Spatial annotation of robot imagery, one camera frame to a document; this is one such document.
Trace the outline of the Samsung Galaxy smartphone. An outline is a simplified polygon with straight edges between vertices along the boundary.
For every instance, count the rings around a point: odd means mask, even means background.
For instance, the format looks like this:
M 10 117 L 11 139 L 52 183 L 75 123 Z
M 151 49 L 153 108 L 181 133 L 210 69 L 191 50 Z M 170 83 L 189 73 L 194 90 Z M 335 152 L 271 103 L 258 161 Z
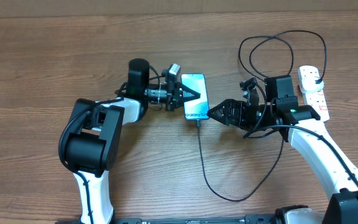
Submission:
M 184 73 L 181 75 L 181 84 L 183 86 L 185 119 L 209 119 L 209 101 L 204 74 Z

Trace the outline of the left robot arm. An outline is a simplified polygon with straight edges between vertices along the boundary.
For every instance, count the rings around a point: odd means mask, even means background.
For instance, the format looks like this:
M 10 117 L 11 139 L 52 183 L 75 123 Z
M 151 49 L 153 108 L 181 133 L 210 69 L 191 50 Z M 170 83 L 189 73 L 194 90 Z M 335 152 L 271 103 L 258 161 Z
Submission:
M 82 214 L 78 223 L 112 223 L 114 208 L 109 198 L 109 170 L 113 167 L 122 127 L 140 121 L 149 105 L 167 111 L 197 100 L 200 93 L 178 82 L 181 67 L 172 64 L 151 83 L 153 67 L 142 58 L 129 61 L 128 80 L 113 100 L 78 99 L 58 143 L 61 163 L 73 173 L 80 190 Z

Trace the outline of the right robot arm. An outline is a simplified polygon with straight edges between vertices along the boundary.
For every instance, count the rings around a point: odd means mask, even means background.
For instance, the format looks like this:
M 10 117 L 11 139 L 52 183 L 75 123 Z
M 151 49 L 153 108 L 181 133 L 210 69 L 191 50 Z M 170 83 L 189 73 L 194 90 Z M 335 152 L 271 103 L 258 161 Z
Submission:
M 208 116 L 251 134 L 278 131 L 307 161 L 329 199 L 325 212 L 306 205 L 276 209 L 265 223 L 358 223 L 358 168 L 341 151 L 310 105 L 298 104 L 291 76 L 266 78 L 265 90 L 251 78 L 240 84 L 244 100 L 226 99 Z

